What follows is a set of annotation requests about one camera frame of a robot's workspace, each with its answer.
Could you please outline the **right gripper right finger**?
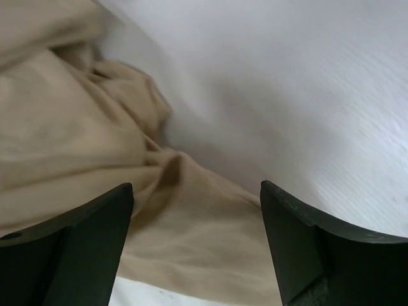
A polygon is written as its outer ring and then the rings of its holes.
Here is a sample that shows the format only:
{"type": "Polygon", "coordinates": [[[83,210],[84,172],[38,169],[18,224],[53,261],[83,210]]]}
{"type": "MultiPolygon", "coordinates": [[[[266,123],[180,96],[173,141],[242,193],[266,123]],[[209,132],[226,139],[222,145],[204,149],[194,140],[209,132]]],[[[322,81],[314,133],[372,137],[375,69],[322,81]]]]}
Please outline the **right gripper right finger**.
{"type": "Polygon", "coordinates": [[[345,222],[263,181],[283,305],[407,305],[407,239],[345,222]]]}

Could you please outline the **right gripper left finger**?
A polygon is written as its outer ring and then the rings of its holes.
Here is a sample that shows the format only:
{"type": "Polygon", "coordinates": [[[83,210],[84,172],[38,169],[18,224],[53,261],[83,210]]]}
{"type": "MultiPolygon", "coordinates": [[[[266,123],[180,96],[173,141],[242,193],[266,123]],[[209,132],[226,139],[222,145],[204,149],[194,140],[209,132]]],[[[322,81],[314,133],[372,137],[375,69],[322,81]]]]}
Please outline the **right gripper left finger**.
{"type": "Polygon", "coordinates": [[[132,211],[125,183],[1,237],[1,305],[108,305],[132,211]]]}

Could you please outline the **beige t shirt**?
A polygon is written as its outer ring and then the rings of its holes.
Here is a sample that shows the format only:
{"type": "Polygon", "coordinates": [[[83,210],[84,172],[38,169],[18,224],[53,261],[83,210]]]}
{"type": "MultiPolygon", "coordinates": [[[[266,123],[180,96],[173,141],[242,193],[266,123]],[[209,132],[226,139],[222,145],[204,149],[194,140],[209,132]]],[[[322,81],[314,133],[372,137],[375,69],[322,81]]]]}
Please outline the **beige t shirt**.
{"type": "Polygon", "coordinates": [[[1,233],[129,182],[119,275],[233,305],[280,305],[257,196],[158,145],[151,77],[98,61],[92,1],[1,2],[1,233]]]}

